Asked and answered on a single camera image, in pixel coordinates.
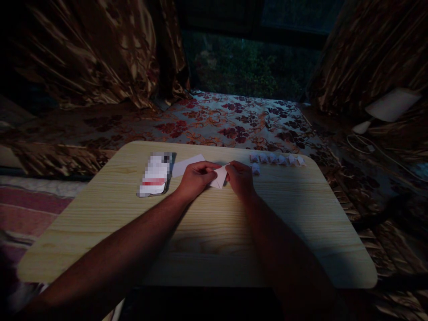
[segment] window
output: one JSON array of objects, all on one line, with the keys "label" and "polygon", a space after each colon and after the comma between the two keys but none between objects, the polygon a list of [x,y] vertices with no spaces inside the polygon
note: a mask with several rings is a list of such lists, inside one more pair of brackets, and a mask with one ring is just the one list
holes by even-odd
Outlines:
[{"label": "window", "polygon": [[202,91],[299,101],[320,51],[183,31],[192,86]]},{"label": "window", "polygon": [[176,0],[192,84],[303,100],[344,0]]}]

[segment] forearm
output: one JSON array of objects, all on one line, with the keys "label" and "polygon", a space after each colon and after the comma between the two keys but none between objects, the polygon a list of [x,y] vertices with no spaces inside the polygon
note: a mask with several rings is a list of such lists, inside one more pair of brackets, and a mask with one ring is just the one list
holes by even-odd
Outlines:
[{"label": "forearm", "polygon": [[284,313],[298,320],[331,307],[336,291],[305,243],[257,194],[242,202],[262,268]]},{"label": "forearm", "polygon": [[101,319],[142,278],[188,204],[172,193],[93,247],[22,315]]}]

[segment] wood grain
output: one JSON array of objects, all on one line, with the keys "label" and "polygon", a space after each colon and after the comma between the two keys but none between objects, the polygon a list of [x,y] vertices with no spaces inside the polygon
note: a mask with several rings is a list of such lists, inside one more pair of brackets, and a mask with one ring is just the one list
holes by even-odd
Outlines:
[{"label": "wood grain", "polygon": [[[25,254],[23,281],[52,282],[99,241],[173,192],[136,196],[150,152],[176,152],[176,162],[197,154],[224,165],[249,163],[249,151],[136,141],[123,146]],[[338,288],[371,288],[374,264],[313,160],[307,167],[261,165],[257,192],[308,244]],[[190,206],[143,284],[262,287],[249,226],[230,185],[208,188]]]}]

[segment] hand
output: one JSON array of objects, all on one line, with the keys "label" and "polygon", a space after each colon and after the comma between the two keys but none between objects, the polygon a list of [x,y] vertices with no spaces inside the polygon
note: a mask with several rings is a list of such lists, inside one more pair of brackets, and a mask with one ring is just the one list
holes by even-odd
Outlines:
[{"label": "hand", "polygon": [[250,166],[232,161],[226,166],[226,181],[241,201],[257,196],[253,186],[253,172]]},{"label": "hand", "polygon": [[187,202],[193,201],[209,184],[217,178],[214,169],[219,169],[221,165],[208,161],[189,164],[186,167],[180,185],[175,193]]}]

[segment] lampshade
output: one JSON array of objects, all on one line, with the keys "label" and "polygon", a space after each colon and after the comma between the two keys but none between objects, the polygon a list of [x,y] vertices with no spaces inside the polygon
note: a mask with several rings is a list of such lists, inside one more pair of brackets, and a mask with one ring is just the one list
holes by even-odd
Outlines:
[{"label": "lampshade", "polygon": [[367,106],[366,111],[377,119],[393,123],[421,97],[422,95],[419,92],[405,88],[395,88]]}]

